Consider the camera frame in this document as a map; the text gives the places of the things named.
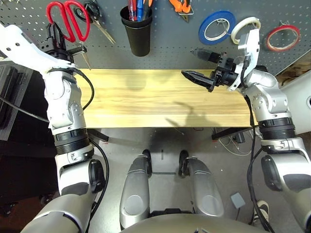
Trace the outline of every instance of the silver robot arm segment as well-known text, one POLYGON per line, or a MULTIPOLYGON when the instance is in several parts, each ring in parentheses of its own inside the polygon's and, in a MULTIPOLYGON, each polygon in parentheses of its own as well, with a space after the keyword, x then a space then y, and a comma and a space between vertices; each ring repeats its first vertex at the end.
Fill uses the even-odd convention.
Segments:
POLYGON ((55 58, 57 53, 50 56, 42 52, 15 25, 0 24, 0 34, 2 52, 13 62, 42 74, 49 128, 57 150, 61 196, 49 202, 22 232, 85 232, 96 193, 103 189, 105 179, 101 162, 92 159, 94 148, 86 132, 75 64, 55 58))
POLYGON ((296 137, 286 95, 266 67, 257 66, 259 29, 241 36, 239 49, 245 55, 240 64, 233 63, 225 52, 194 49, 191 52, 198 58, 217 63, 215 71, 210 77, 191 70, 181 72, 209 92, 215 86, 226 85, 229 91, 236 89, 250 99, 262 134, 261 147, 267 153, 261 161, 266 185, 282 192, 300 227, 310 232, 311 162, 302 139, 296 137))
POLYGON ((261 147, 267 153, 261 160, 266 185, 282 192, 296 221, 307 232, 311 224, 311 163, 302 138, 295 135, 287 97, 269 73, 253 69, 246 82, 249 87, 242 92, 252 102, 261 147))

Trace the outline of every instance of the wooden table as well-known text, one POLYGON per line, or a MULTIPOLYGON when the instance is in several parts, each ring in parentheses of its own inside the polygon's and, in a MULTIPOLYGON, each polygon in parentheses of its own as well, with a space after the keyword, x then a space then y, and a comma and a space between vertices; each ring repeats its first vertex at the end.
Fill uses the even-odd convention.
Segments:
MULTIPOLYGON (((242 95, 216 87, 209 93, 180 70, 82 69, 95 97, 85 110, 88 128, 114 127, 249 127, 242 95)), ((198 70, 209 76, 211 70, 198 70)), ((82 105, 90 88, 76 75, 82 105)))

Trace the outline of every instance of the pen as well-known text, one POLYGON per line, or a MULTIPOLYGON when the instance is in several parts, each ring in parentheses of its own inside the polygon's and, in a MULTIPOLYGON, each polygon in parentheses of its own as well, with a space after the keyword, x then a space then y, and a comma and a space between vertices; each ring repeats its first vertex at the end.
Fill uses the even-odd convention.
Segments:
POLYGON ((130 21, 137 21, 136 16, 136 0, 128 0, 128 12, 130 21))
POLYGON ((142 21, 144 14, 144 0, 137 0, 137 21, 142 21))

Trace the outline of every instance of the gray pegboard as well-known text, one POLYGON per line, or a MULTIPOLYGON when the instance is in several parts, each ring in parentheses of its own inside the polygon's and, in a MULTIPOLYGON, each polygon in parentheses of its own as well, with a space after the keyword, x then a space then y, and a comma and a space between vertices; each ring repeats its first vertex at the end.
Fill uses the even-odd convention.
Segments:
MULTIPOLYGON (((32 35, 35 40, 46 38, 45 27, 48 20, 45 8, 50 0, 3 0, 0 6, 0 22, 4 25, 16 24, 32 35)), ((196 59, 191 48, 206 48, 214 52, 226 51, 230 57, 240 55, 237 45, 230 38, 214 46, 205 46, 199 41, 198 30, 203 20, 210 14, 227 10, 234 14, 236 21, 250 16, 256 16, 261 21, 261 50, 258 64, 266 65, 272 74, 278 74, 311 48, 311 2, 310 0, 192 0, 194 15, 186 23, 174 10, 168 0, 154 0, 153 22, 151 27, 151 50, 145 57, 134 56, 129 47, 125 28, 121 23, 120 10, 126 0, 98 0, 104 14, 103 22, 108 32, 116 40, 112 45, 106 37, 91 25, 90 36, 85 42, 88 56, 93 68, 117 69, 209 69, 212 63, 196 59), (300 42, 291 50, 285 52, 268 51, 265 48, 265 38, 269 31, 279 26, 279 22, 289 21, 300 29, 300 42)), ((59 10, 53 9, 53 18, 61 22, 59 10)), ((242 29, 238 37, 247 32, 242 29)), ((282 46, 290 43, 291 32, 278 33, 272 38, 273 45, 282 46)), ((82 68, 86 64, 80 55, 75 57, 75 63, 82 68)))

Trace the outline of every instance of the black cup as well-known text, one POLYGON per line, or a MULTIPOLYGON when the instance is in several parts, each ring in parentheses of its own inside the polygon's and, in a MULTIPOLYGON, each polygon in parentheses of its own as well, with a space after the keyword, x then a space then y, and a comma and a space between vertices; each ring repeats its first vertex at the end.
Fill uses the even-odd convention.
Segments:
POLYGON ((150 51, 150 27, 152 10, 147 18, 141 22, 130 21, 127 6, 120 11, 122 23, 125 26, 131 51, 137 57, 146 56, 150 51))

